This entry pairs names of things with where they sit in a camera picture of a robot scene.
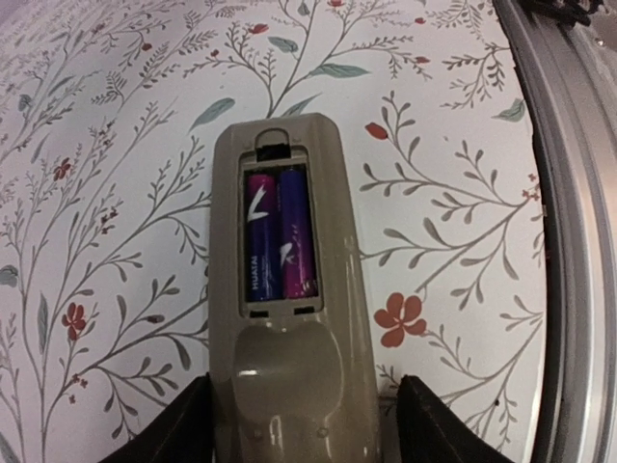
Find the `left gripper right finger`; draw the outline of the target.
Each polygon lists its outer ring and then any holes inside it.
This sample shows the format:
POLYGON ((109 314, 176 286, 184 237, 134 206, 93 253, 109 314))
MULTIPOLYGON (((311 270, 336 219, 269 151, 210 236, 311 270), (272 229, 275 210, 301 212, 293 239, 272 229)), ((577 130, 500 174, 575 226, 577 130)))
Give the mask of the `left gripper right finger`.
POLYGON ((397 392, 397 432, 403 462, 494 463, 504 455, 475 435, 417 376, 397 392))

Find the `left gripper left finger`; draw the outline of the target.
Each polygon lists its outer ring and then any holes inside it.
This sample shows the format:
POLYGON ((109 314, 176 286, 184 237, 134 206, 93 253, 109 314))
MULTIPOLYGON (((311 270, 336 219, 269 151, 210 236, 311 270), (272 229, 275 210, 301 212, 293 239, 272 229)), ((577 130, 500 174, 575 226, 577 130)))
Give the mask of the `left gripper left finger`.
POLYGON ((204 375, 103 463, 205 463, 213 460, 214 449, 211 381, 204 375))

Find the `dark battery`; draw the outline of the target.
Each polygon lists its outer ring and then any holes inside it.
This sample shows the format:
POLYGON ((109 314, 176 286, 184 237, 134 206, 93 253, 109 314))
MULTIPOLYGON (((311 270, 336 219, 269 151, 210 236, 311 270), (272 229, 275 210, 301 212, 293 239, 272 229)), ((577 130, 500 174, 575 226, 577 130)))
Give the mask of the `dark battery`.
POLYGON ((276 178, 267 174, 248 175, 246 202, 249 300, 280 299, 282 276, 276 178))
POLYGON ((281 171, 279 199, 283 296, 286 299, 314 297, 318 293, 317 274, 308 182, 303 169, 281 171))

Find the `white remote control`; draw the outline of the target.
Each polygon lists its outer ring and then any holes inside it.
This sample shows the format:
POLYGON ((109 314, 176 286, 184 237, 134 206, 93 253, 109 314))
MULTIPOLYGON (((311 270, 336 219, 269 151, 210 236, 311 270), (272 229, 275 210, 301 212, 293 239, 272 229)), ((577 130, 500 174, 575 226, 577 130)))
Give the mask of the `white remote control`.
POLYGON ((220 462, 377 462, 378 392, 339 130, 312 113, 218 138, 209 221, 209 373, 220 462), (303 169, 318 293, 249 300, 248 175, 303 169))

